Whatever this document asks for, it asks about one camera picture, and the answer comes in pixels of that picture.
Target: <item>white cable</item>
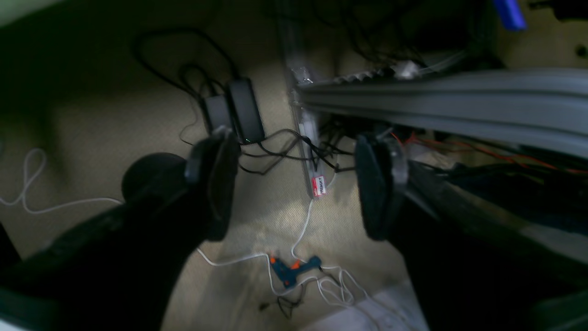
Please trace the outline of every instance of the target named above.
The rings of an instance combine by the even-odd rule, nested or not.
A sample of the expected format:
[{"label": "white cable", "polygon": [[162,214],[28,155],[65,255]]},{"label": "white cable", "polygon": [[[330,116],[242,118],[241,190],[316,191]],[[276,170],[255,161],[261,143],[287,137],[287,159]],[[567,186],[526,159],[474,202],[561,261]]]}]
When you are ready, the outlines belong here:
[{"label": "white cable", "polygon": [[439,67],[440,65],[451,62],[453,59],[457,59],[457,60],[454,61],[453,63],[451,63],[450,65],[458,63],[459,61],[461,61],[465,57],[465,53],[466,53],[466,51],[459,51],[459,52],[447,57],[446,59],[443,59],[433,65],[430,65],[428,67],[420,69],[419,72],[423,72],[423,71],[435,72],[436,70],[433,70],[433,68],[436,68],[436,67]]},{"label": "white cable", "polygon": [[[330,187],[335,183],[336,178],[337,178],[337,173],[335,173],[335,175],[331,179],[330,183],[327,185],[327,190],[329,190]],[[304,235],[306,233],[306,229],[308,228],[308,224],[310,222],[310,213],[312,212],[313,205],[314,205],[314,199],[312,199],[308,205],[308,211],[306,213],[306,221],[304,223],[304,226],[302,227],[302,232],[300,233],[300,236],[298,237],[298,239],[296,240],[296,242],[294,243],[294,245],[292,245],[292,248],[290,249],[290,253],[292,254],[292,257],[294,257],[295,259],[300,260],[304,263],[306,263],[306,261],[301,259],[300,257],[298,257],[294,251],[296,249],[296,246],[300,243],[300,241],[302,241],[302,238],[304,237]],[[368,292],[361,285],[359,285],[359,283],[355,280],[355,278],[353,278],[353,276],[351,276],[351,274],[347,270],[341,268],[340,266],[321,267],[322,269],[325,269],[325,270],[339,269],[339,284],[337,284],[337,282],[334,281],[333,279],[331,279],[330,277],[318,278],[315,276],[310,276],[308,278],[305,278],[304,280],[302,280],[298,284],[296,284],[295,287],[293,287],[289,290],[286,290],[284,292],[278,292],[274,288],[274,285],[273,285],[272,269],[270,266],[269,256],[266,253],[256,253],[256,254],[251,254],[251,255],[244,256],[244,257],[241,257],[241,258],[238,258],[235,260],[231,260],[231,261],[227,261],[227,262],[215,263],[215,262],[212,262],[210,259],[208,259],[208,257],[204,254],[204,252],[202,252],[201,249],[197,249],[197,251],[206,260],[206,262],[208,262],[208,264],[210,264],[211,266],[215,266],[215,267],[228,266],[231,264],[254,259],[256,257],[265,257],[265,260],[268,264],[269,284],[270,284],[270,287],[272,288],[272,292],[275,295],[284,296],[288,293],[291,293],[299,285],[302,285],[302,284],[309,282],[309,281],[316,281],[320,296],[322,296],[322,298],[326,304],[328,304],[329,306],[339,306],[339,307],[351,309],[351,310],[357,312],[358,314],[362,315],[370,323],[370,325],[372,327],[374,327],[376,330],[379,330],[380,327],[379,327],[377,321],[375,321],[369,314],[367,314],[366,312],[362,311],[361,309],[359,309],[358,307],[356,307],[354,305],[355,304],[355,297],[353,296],[353,293],[347,287],[347,285],[345,285],[345,276],[347,276],[348,278],[351,279],[353,284],[363,293],[366,300],[368,300],[373,305],[382,309],[385,313],[394,315],[394,317],[398,321],[400,321],[401,323],[404,324],[405,327],[407,327],[407,330],[411,330],[411,328],[409,328],[408,325],[402,319],[399,319],[396,317],[397,312],[390,311],[389,309],[383,307],[381,304],[379,304],[378,302],[373,300],[369,296]],[[330,289],[327,289],[325,287],[326,284],[331,284],[332,286],[335,286],[337,289],[339,289],[339,294],[335,293],[334,291],[332,291]]]},{"label": "white cable", "polygon": [[[339,156],[337,155],[337,164],[339,164]],[[333,175],[333,178],[331,178],[331,181],[329,183],[329,185],[327,185],[327,191],[329,191],[331,185],[333,185],[335,183],[335,180],[337,179],[337,173],[335,173]],[[300,257],[296,256],[296,253],[294,253],[294,249],[296,249],[296,246],[298,246],[298,244],[300,243],[300,241],[302,240],[302,237],[304,237],[304,234],[306,233],[306,228],[308,227],[308,222],[310,222],[310,212],[312,211],[312,206],[315,203],[315,199],[311,199],[310,203],[308,204],[308,212],[306,213],[306,221],[304,222],[304,226],[302,227],[302,232],[300,233],[300,236],[298,237],[298,240],[294,243],[294,245],[292,245],[292,248],[290,249],[290,253],[292,254],[292,257],[296,260],[300,260],[304,263],[306,263],[306,261],[304,261],[303,259],[301,259]]]},{"label": "white cable", "polygon": [[[33,176],[31,176],[29,178],[29,161],[31,160],[31,158],[35,154],[41,155],[41,164],[39,165],[39,168],[33,173]],[[50,211],[54,211],[54,210],[57,210],[60,208],[74,206],[76,204],[88,203],[88,202],[108,201],[108,202],[112,202],[112,203],[116,203],[116,204],[122,204],[122,202],[120,202],[119,200],[112,199],[112,198],[90,198],[90,199],[83,199],[83,200],[72,201],[72,202],[68,202],[68,203],[64,203],[64,204],[59,204],[57,206],[53,206],[53,207],[46,208],[46,209],[31,210],[29,208],[29,206],[26,204],[26,192],[29,190],[33,181],[35,181],[35,179],[37,177],[39,177],[41,172],[43,172],[46,164],[47,164],[47,156],[46,156],[45,152],[40,148],[31,149],[26,154],[25,162],[24,162],[24,165],[22,166],[23,167],[23,182],[24,182],[24,184],[23,184],[23,188],[22,188],[21,193],[18,195],[18,197],[14,201],[10,201],[10,202],[0,198],[0,203],[5,206],[14,206],[14,205],[18,204],[19,202],[22,202],[22,207],[26,210],[26,212],[29,214],[33,214],[33,215],[48,213]]]}]

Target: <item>blue object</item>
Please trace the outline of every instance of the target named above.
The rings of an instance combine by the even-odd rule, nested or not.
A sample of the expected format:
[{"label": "blue object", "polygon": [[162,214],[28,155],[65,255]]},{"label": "blue object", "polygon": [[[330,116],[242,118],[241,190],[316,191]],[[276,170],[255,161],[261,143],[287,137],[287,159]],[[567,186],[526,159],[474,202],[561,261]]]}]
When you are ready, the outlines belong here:
[{"label": "blue object", "polygon": [[300,264],[300,261],[298,261],[292,267],[289,267],[280,259],[272,257],[270,259],[270,264],[272,265],[273,271],[284,284],[284,287],[290,289],[296,286],[296,278],[299,274],[305,273],[314,268],[319,269],[322,262],[318,256],[313,256],[307,263]]},{"label": "blue object", "polygon": [[522,31],[527,28],[527,23],[517,0],[494,0],[494,6],[505,29]]}]

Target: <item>red wire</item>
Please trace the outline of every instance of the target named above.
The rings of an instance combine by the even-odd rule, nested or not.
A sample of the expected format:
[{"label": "red wire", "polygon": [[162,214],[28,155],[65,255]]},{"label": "red wire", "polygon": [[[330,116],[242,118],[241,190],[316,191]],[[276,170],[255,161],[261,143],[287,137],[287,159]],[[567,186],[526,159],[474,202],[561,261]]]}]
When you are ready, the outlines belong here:
[{"label": "red wire", "polygon": [[410,134],[410,137],[405,141],[405,144],[410,144],[412,143],[414,140],[416,140],[416,134],[414,131],[412,131],[412,133]]},{"label": "red wire", "polygon": [[[542,160],[539,160],[537,158],[534,158],[534,157],[528,156],[528,155],[524,155],[524,154],[515,154],[515,155],[513,155],[511,157],[508,157],[506,155],[501,155],[501,154],[494,153],[494,152],[492,152],[490,150],[487,150],[485,148],[482,148],[482,147],[477,147],[477,146],[474,146],[474,145],[471,145],[471,144],[468,144],[468,143],[463,143],[461,141],[450,141],[450,142],[447,142],[447,143],[442,143],[440,141],[429,140],[429,139],[420,139],[420,140],[423,141],[423,142],[426,142],[426,143],[430,143],[430,144],[437,144],[437,145],[438,144],[441,144],[441,145],[444,145],[444,144],[452,144],[452,145],[469,147],[469,148],[472,148],[472,149],[474,149],[476,151],[480,151],[480,152],[482,152],[484,154],[487,154],[487,155],[490,155],[492,157],[498,158],[500,160],[505,160],[505,161],[508,161],[510,163],[518,164],[518,165],[520,165],[521,167],[524,167],[524,168],[529,168],[529,166],[527,164],[525,164],[525,163],[520,163],[520,162],[514,160],[513,158],[515,158],[515,157],[526,158],[527,160],[532,160],[534,162],[537,162],[537,163],[541,164],[542,166],[544,166],[546,168],[557,170],[557,167],[555,167],[552,164],[549,164],[547,162],[544,162]],[[459,151],[447,150],[447,151],[450,151],[451,153],[459,153],[459,152],[462,152],[464,150],[459,150]],[[566,170],[569,171],[569,172],[571,172],[571,173],[588,174],[588,171],[585,171],[585,170],[576,170],[576,169],[566,169]]]},{"label": "red wire", "polygon": [[402,141],[400,139],[398,139],[398,137],[394,134],[394,132],[390,133],[392,135],[392,137],[396,138],[396,140],[398,140],[398,143],[400,144],[400,146],[404,147],[404,145],[402,144]]}]

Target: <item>floor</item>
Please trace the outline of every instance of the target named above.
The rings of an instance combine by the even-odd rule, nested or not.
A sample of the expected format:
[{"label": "floor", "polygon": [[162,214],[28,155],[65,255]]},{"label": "floor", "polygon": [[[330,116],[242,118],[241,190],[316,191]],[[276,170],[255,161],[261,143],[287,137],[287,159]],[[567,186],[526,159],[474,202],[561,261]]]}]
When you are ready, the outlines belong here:
[{"label": "floor", "polygon": [[[139,157],[160,151],[186,155],[189,146],[179,140],[178,132],[194,121],[184,138],[198,141],[206,136],[188,97],[131,58],[129,41],[149,28],[205,27],[233,55],[242,74],[253,80],[266,132],[294,128],[278,36],[267,5],[263,0],[189,5],[183,0],[84,0],[64,2],[0,30],[0,72],[10,83],[0,91],[0,196],[12,200],[19,194],[22,160],[34,147],[47,151],[48,163],[27,196],[30,208],[42,209],[80,198],[121,199],[122,175]],[[573,53],[576,44],[588,43],[588,25],[560,24],[549,11],[526,15],[527,32],[499,32],[499,54],[508,65],[588,67],[588,60]],[[190,58],[220,79],[228,74],[226,65],[197,41],[174,39],[155,43],[149,51],[170,74]],[[320,45],[311,51],[316,58],[327,53]],[[348,58],[349,68],[365,66],[353,55]],[[323,73],[329,75],[330,69]],[[277,149],[285,139],[268,147]],[[352,141],[343,143],[352,146]],[[31,173],[38,161],[32,160]],[[262,167],[263,161],[245,164]],[[213,261],[269,251],[287,258],[309,202],[297,161],[285,161],[265,177],[239,173],[229,234],[221,243],[204,244],[202,250]],[[0,221],[26,258],[110,207],[111,203],[96,202],[31,215],[20,206],[1,206]],[[398,251],[364,235],[353,173],[339,175],[328,196],[315,203],[298,252],[344,266],[369,293],[407,279]],[[275,305],[260,312],[261,303],[275,299],[266,268],[262,260],[215,268],[194,254],[176,285],[162,330],[294,330],[338,310],[323,302],[316,286],[309,286],[294,319],[286,320]]]}]

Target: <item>blue glue gun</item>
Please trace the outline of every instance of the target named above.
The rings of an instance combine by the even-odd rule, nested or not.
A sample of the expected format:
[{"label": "blue glue gun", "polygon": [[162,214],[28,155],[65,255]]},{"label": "blue glue gun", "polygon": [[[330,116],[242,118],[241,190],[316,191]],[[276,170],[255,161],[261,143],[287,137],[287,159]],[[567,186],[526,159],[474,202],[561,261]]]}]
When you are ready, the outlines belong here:
[{"label": "blue glue gun", "polygon": [[320,268],[321,260],[318,256],[313,256],[307,263],[301,264],[297,261],[293,266],[289,267],[277,257],[270,257],[269,263],[272,266],[273,272],[278,275],[278,278],[284,284],[284,287],[291,289],[296,286],[296,278],[299,274],[305,273],[308,270]]}]

